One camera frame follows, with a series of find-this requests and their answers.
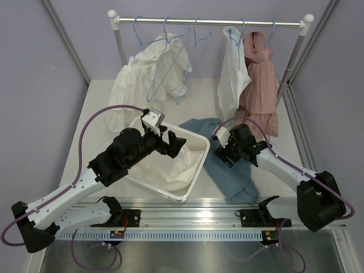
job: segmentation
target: blue cloth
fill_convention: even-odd
[[[202,135],[210,141],[204,168],[227,199],[232,203],[255,202],[258,199],[258,191],[250,179],[250,163],[241,159],[229,168],[214,154],[220,143],[212,140],[211,136],[220,124],[218,118],[190,119],[180,127]]]

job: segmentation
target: clothing rack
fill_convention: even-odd
[[[120,31],[119,31],[119,25],[121,23],[153,23],[153,24],[195,24],[196,25],[208,25],[208,26],[247,26],[247,27],[296,27],[298,28],[299,31],[299,35],[296,41],[296,44],[293,48],[291,57],[289,59],[289,62],[287,64],[286,70],[284,71],[284,75],[282,77],[282,80],[280,81],[279,84],[279,88],[278,88],[278,93],[277,93],[277,103],[279,102],[284,88],[287,85],[287,81],[288,78],[291,74],[291,70],[293,68],[293,65],[296,61],[296,58],[298,56],[298,53],[300,51],[300,48],[302,46],[303,40],[305,38],[305,36],[308,33],[309,27],[311,25],[311,23],[313,22],[313,15],[312,14],[307,14],[304,16],[303,20],[301,20],[299,23],[281,23],[281,22],[252,22],[252,21],[233,21],[233,20],[202,20],[202,19],[198,19],[198,20],[194,20],[194,19],[170,19],[168,18],[166,19],[157,19],[157,18],[121,18],[120,16],[118,16],[118,14],[116,13],[116,11],[114,10],[109,10],[109,12],[107,13],[110,22],[111,22],[111,27],[114,31],[114,35],[115,35],[115,39],[116,39],[116,43],[118,46],[118,50],[119,50],[119,55],[120,55],[120,59],[121,59],[121,64],[122,66],[127,64],[127,60],[126,60],[126,56],[125,56],[125,52],[124,52],[124,46],[122,44],[121,41],[121,35],[120,35]]]

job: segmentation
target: white plastic basket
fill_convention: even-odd
[[[153,191],[159,192],[162,195],[164,195],[166,198],[169,198],[175,202],[184,202],[187,199],[187,197],[189,196],[189,194],[191,193],[193,187],[195,186],[198,175],[201,172],[201,169],[202,169],[202,166],[204,165],[207,153],[210,149],[210,142],[208,141],[208,139],[206,137],[195,134],[195,133],[187,131],[187,130],[184,130],[180,127],[177,127],[177,126],[165,123],[165,122],[162,122],[162,125],[167,127],[167,131],[171,130],[171,131],[175,132],[177,137],[185,138],[187,140],[185,145],[187,145],[187,147],[191,151],[203,151],[204,152],[200,165],[198,166],[197,171],[196,171],[191,183],[184,189],[180,189],[180,190],[174,191],[174,192],[167,192],[167,191],[159,189],[153,185],[149,185],[148,183],[146,183],[144,181],[140,181],[140,180],[134,178],[131,173],[127,176],[127,178],[142,186],[150,188]],[[142,133],[142,135],[144,134],[144,130],[142,127],[142,121],[141,121],[140,117],[135,118],[133,120],[133,122],[130,124],[130,127],[136,128]],[[167,134],[163,135],[163,138],[165,138],[165,137],[166,137],[165,141],[168,141]]]

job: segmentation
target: garment on hanger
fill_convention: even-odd
[[[251,164],[241,159],[229,168],[214,154],[220,144],[212,140],[211,136],[220,124],[218,118],[190,119],[180,127],[202,135],[210,141],[210,150],[205,159],[204,169],[230,202],[239,204],[256,202],[258,191],[250,179]]]
[[[270,60],[273,52],[264,47],[266,43],[266,37],[258,31],[249,33],[244,39],[244,54],[252,82],[240,97],[241,107],[236,116],[249,117],[267,135],[278,137],[277,86],[274,64]],[[247,124],[257,140],[263,138],[259,129],[250,121],[239,120],[238,123]]]
[[[175,34],[168,33],[167,43],[164,39],[159,40],[165,38],[165,34],[161,34],[156,42],[129,58],[128,65],[123,66],[115,79],[109,106],[129,104],[162,111],[161,102],[166,99],[167,93],[177,97],[181,89],[181,94],[186,92],[183,72],[192,71],[192,66],[188,65],[184,44],[174,37]],[[147,101],[148,93],[152,97],[150,101]],[[120,132],[139,115],[139,111],[132,109],[113,109],[107,114],[106,123],[110,131]]]
[[[235,27],[225,27],[223,33],[227,43],[217,96],[222,117],[227,120],[239,108],[240,95],[251,78],[245,65],[241,33]]]

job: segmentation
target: white cloth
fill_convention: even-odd
[[[186,145],[173,159],[154,151],[133,166],[128,177],[167,192],[177,191],[192,182],[203,155],[204,151],[191,151]]]
[[[251,78],[245,65],[243,41],[237,46],[241,33],[235,27],[225,27],[223,33],[227,44],[217,97],[225,121],[235,115],[239,108],[240,95],[251,82]]]
[[[179,38],[172,39],[175,36],[176,34],[167,34],[170,41],[167,43],[167,47],[166,41],[160,40],[150,44],[135,57],[129,58],[129,64],[120,70],[115,79],[109,98],[109,106],[129,104],[141,108],[154,107],[162,111],[161,102],[166,99],[167,93],[177,97],[180,90],[181,95],[186,92],[186,87],[183,84],[183,72],[191,72],[192,66],[188,65],[188,54],[181,40]],[[164,37],[165,35],[161,34],[155,40]],[[173,61],[175,61],[174,65],[167,74]],[[150,99],[154,93],[153,99],[148,102],[147,95]],[[113,109],[107,114],[106,123],[110,131],[119,132],[139,115],[141,112],[137,110]]]

